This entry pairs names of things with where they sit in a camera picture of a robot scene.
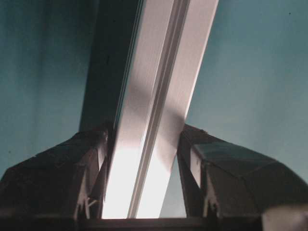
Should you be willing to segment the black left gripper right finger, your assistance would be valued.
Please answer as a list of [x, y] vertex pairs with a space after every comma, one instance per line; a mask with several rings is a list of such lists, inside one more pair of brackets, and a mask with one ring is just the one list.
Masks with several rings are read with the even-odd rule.
[[204, 130], [185, 125], [177, 156], [190, 217], [254, 218], [308, 201], [307, 184], [285, 164]]

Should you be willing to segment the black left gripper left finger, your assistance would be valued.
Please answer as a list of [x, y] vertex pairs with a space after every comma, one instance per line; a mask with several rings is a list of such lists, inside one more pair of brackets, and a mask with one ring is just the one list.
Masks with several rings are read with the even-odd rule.
[[10, 167], [0, 181], [0, 215], [100, 218], [112, 142], [106, 122]]

